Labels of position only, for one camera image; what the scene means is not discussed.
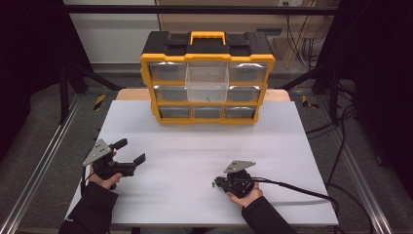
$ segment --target yellow storage organizer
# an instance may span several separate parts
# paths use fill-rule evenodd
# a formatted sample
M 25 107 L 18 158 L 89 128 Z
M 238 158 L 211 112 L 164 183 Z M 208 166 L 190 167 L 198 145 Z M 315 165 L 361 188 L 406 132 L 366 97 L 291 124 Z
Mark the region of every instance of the yellow storage organizer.
M 263 33 L 156 31 L 140 71 L 160 123 L 253 124 L 275 62 Z

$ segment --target white table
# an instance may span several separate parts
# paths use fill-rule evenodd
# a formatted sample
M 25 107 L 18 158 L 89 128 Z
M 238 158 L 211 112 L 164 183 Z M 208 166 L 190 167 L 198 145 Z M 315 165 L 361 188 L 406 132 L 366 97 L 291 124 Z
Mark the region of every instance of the white table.
M 246 225 L 241 208 L 212 182 L 233 160 L 254 161 L 251 176 L 327 194 L 294 102 L 266 101 L 255 125 L 160 125 L 148 100 L 114 100 L 100 138 L 127 138 L 115 161 L 142 153 L 146 162 L 124 177 L 113 211 L 126 226 Z M 261 183 L 267 199 L 292 225 L 336 225 L 329 202 Z M 80 199 L 79 188 L 68 214 Z

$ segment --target yellow handle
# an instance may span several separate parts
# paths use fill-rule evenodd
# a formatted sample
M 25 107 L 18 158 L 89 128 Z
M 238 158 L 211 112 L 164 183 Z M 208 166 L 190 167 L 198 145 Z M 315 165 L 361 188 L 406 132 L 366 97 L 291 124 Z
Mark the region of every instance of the yellow handle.
M 191 32 L 191 44 L 194 38 L 221 38 L 222 44 L 225 45 L 225 33 L 223 31 L 193 31 Z

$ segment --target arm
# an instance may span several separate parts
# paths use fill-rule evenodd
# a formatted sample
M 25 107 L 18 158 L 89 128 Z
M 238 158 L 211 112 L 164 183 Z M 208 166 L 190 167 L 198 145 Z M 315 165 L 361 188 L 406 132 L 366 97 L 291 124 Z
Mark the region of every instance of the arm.
M 297 233 L 263 196 L 258 183 L 255 183 L 252 191 L 242 199 L 230 192 L 228 192 L 228 196 L 232 202 L 243 208 L 243 218 L 255 233 Z
M 86 186 L 82 198 L 63 225 L 58 230 L 59 234 L 104 234 L 109 231 L 112 221 L 112 210 L 118 195 L 109 191 L 122 177 L 115 174 L 107 180 L 93 174 Z

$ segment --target wall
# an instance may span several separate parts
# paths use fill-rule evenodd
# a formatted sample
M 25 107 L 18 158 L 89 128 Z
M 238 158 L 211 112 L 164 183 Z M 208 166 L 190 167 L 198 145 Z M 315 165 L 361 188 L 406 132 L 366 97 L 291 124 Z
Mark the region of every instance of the wall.
M 64 0 L 66 5 L 155 5 L 153 0 Z M 91 63 L 139 63 L 157 15 L 70 15 Z

